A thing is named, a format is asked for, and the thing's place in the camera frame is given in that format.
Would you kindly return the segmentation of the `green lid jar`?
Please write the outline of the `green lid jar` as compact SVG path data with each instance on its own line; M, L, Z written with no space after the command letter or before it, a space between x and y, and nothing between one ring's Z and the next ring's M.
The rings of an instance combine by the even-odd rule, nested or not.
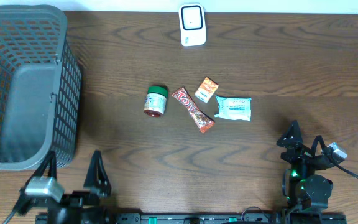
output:
M144 113L151 117L162 117L165 114L168 91L162 86L150 86L144 103Z

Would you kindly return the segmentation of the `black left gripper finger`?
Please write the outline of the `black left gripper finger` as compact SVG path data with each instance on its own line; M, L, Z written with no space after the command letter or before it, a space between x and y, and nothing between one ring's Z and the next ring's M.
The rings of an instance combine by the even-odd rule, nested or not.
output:
M56 153L54 151L49 151L47 155L44 157L43 161L40 163L39 167L35 170L35 172L31 175L31 177L25 183L25 186L28 186L30 180L33 177L42 177L44 172L48 170L47 177L53 177L57 179L57 158Z
M97 196L111 195L111 184L99 150L95 150L92 155L83 187Z

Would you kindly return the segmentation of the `orange Top candy bar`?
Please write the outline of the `orange Top candy bar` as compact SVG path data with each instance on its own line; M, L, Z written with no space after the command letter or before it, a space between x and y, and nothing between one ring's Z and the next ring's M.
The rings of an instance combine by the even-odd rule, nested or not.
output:
M172 96L188 110L193 121L202 133L205 133L215 125L215 122L197 107L196 103L184 87L174 91Z

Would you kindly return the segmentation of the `light blue wipes packet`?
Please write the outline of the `light blue wipes packet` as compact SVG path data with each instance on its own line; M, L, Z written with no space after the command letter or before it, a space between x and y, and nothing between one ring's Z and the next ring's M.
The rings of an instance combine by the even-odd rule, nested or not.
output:
M251 98L234 98L216 95L218 113L215 118L251 121Z

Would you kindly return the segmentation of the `orange white snack packet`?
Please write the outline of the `orange white snack packet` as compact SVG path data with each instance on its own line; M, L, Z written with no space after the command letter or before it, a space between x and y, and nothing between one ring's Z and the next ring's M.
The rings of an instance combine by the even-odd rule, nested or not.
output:
M195 96L204 103L208 103L218 88L219 85L217 83L206 77L195 91Z

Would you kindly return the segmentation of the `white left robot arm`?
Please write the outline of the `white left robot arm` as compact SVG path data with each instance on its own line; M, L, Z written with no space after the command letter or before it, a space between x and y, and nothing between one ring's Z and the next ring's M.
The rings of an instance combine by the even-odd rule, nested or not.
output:
M100 206L111 195L111 184L102 155L94 151L83 187L85 191L66 194L57 180L57 157L50 151L20 189L12 214L26 215L32 208L46 208L40 219L46 223L109 223L109 214Z

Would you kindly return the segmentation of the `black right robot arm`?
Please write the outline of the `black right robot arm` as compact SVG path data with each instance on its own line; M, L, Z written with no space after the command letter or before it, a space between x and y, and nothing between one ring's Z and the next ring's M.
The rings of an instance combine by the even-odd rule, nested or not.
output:
M303 144L298 121L291 122L288 131L277 141L284 147L280 157L291 165L283 175L282 192L287 197L288 209L283 212L286 222L295 214L310 214L320 217L328 207L333 183L317 170L326 170L333 164L329 160L331 148L325 145L321 136L316 136L312 146Z

